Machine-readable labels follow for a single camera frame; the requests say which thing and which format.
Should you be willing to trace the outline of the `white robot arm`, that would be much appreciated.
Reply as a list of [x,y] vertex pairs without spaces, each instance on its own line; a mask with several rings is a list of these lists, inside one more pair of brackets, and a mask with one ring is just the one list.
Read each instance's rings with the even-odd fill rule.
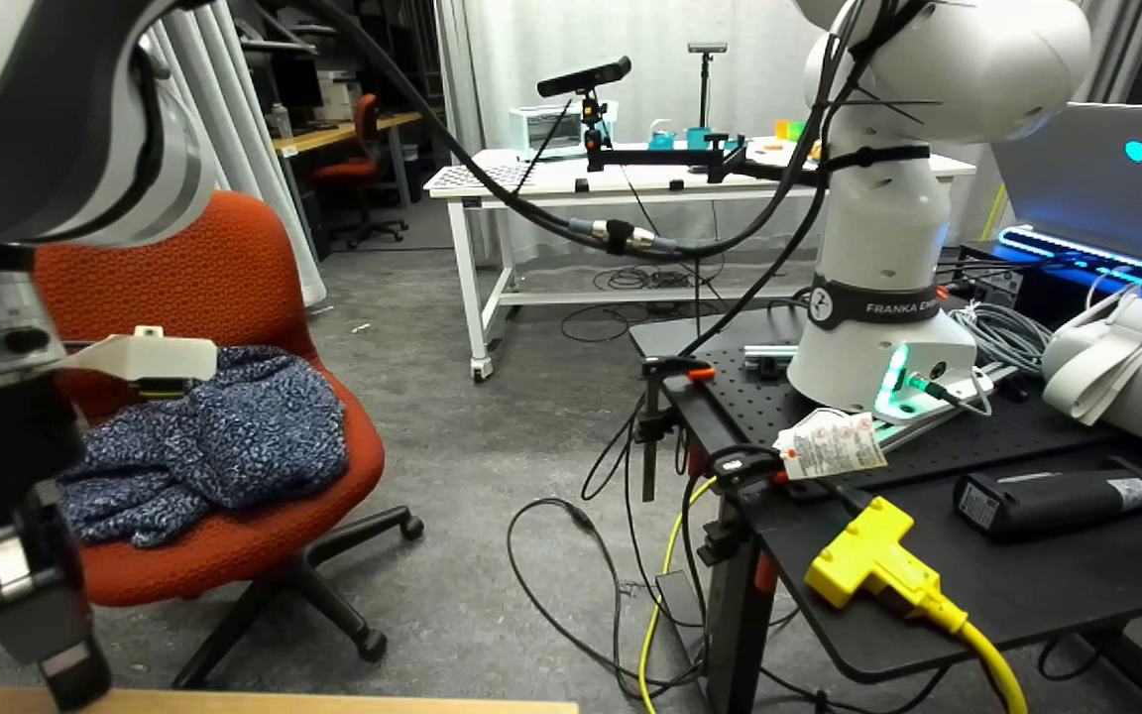
[[[60,343],[32,253],[150,247],[212,204],[202,126],[143,35],[206,0],[0,0],[0,641],[62,710],[110,690],[76,548],[36,488],[76,462]],[[1021,138],[1079,83],[1089,29],[1071,0],[797,0],[837,80],[804,138],[837,179],[927,179],[940,144]]]

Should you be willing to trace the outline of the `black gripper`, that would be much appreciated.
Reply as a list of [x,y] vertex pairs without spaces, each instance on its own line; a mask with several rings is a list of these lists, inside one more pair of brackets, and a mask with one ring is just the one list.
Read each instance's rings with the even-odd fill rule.
[[0,390],[0,647],[32,663],[60,710],[110,690],[78,550],[41,493],[78,456],[76,414],[53,382]]

